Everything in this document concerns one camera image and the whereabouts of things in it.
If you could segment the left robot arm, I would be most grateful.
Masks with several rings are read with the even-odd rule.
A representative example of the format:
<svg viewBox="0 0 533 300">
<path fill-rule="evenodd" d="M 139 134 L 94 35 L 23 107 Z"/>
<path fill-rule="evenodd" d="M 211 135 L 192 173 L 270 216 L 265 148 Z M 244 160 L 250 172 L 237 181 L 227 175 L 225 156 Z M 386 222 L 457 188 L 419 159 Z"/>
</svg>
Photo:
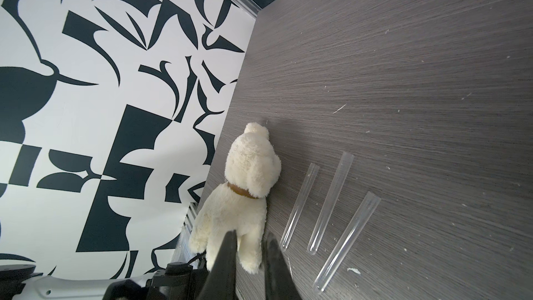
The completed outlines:
<svg viewBox="0 0 533 300">
<path fill-rule="evenodd" d="M 35 272 L 35 265 L 2 265 L 2 299 L 196 299 L 207 269 L 172 262 L 138 277 L 67 280 Z"/>
</svg>

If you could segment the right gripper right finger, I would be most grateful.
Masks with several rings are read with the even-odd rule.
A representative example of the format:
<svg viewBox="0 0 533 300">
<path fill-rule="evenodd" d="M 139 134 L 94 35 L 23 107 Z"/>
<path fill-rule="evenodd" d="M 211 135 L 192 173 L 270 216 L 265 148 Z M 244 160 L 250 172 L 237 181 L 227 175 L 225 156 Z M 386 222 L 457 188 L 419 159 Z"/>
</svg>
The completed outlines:
<svg viewBox="0 0 533 300">
<path fill-rule="evenodd" d="M 265 271 L 265 299 L 302 300 L 291 277 L 280 245 L 273 233 L 267 233 L 263 240 L 263 267 Z"/>
</svg>

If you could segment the test tube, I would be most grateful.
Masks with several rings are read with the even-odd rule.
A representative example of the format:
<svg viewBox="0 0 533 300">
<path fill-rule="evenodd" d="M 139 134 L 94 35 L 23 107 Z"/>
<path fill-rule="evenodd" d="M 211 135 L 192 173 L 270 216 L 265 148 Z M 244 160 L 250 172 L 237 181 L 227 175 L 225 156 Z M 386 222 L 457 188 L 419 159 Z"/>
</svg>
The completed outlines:
<svg viewBox="0 0 533 300">
<path fill-rule="evenodd" d="M 342 233 L 336 246 L 318 273 L 313 283 L 313 290 L 316 293 L 323 293 L 325 291 L 380 202 L 381 198 L 376 194 L 370 191 L 366 193 L 362 203 L 359 205 L 344 233 Z"/>
<path fill-rule="evenodd" d="M 340 158 L 339 164 L 337 165 L 337 169 L 335 171 L 335 175 L 333 176 L 333 180 L 330 183 L 328 193 L 326 195 L 312 235 L 310 237 L 310 241 L 308 243 L 308 253 L 311 255 L 315 255 L 318 252 L 321 241 L 326 232 L 329 220 L 333 214 L 335 204 L 340 196 L 341 189 L 344 186 L 344 182 L 351 169 L 351 165 L 354 161 L 354 158 L 354 155 L 347 151 L 344 151 Z"/>
<path fill-rule="evenodd" d="M 294 203 L 293 209 L 291 210 L 290 217 L 287 221 L 283 235 L 281 237 L 280 248 L 282 251 L 287 251 L 290 246 L 291 239 L 294 235 L 296 226 L 298 224 L 298 221 L 300 220 L 301 214 L 305 207 L 305 203 L 312 190 L 312 186 L 314 185 L 319 170 L 320 167 L 315 163 L 311 162 L 302 182 L 301 188 L 298 192 L 298 197 Z"/>
</svg>

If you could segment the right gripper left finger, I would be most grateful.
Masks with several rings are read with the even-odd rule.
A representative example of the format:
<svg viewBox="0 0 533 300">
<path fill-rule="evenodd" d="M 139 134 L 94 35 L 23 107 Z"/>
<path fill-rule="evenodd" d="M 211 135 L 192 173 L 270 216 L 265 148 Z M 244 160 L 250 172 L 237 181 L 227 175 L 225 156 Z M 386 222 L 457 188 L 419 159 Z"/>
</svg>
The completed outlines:
<svg viewBox="0 0 533 300">
<path fill-rule="evenodd" d="M 197 297 L 198 300 L 235 300 L 237 234 L 229 231 L 223 238 L 215 263 Z"/>
</svg>

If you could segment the white plush dog toy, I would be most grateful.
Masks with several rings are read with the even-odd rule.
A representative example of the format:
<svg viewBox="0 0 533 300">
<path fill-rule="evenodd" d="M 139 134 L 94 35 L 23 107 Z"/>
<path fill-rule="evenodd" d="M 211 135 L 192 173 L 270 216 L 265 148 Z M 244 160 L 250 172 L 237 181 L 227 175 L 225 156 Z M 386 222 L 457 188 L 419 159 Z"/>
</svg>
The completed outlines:
<svg viewBox="0 0 533 300">
<path fill-rule="evenodd" d="M 205 254 L 212 270 L 229 231 L 236 232 L 242 268 L 256 274 L 262 263 L 262 238 L 267 218 L 267 196 L 281 173 L 281 160 L 261 124 L 247 124 L 230 147 L 225 181 L 203 203 L 189 239 L 190 251 Z"/>
</svg>

